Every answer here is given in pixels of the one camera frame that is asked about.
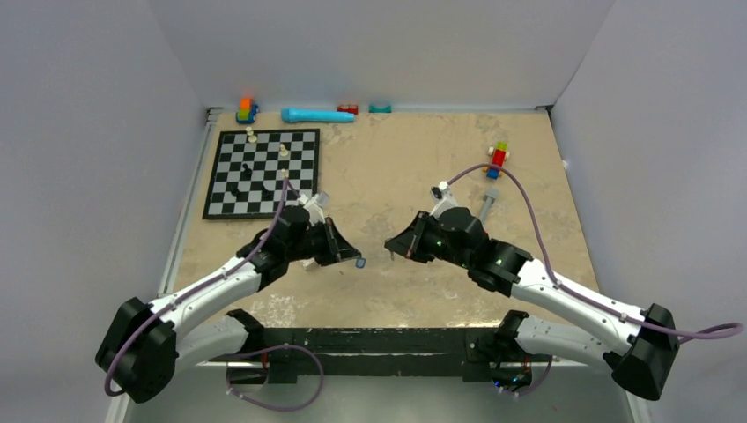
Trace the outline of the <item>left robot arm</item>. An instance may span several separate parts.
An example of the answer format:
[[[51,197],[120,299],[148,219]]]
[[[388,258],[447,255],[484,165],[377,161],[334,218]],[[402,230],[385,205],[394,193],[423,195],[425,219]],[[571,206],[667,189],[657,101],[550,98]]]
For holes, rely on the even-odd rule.
[[[319,207],[279,209],[270,226],[208,276],[168,296],[150,302],[133,297],[119,306],[95,354],[105,393],[137,403],[154,398],[176,373],[179,344],[221,308],[259,293],[293,262],[325,267],[360,257]]]

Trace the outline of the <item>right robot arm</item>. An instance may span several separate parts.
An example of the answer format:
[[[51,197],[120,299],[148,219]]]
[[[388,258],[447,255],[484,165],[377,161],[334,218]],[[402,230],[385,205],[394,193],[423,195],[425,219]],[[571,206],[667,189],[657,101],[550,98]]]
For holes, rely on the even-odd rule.
[[[494,336],[501,356],[547,354],[607,367],[624,390],[649,401],[661,398],[680,347],[667,308],[656,303],[641,308],[589,291],[547,270],[528,251],[491,238],[464,207],[438,217],[420,211],[384,247],[417,263],[454,264],[486,291],[532,303],[572,324],[560,338],[529,319],[509,325]]]

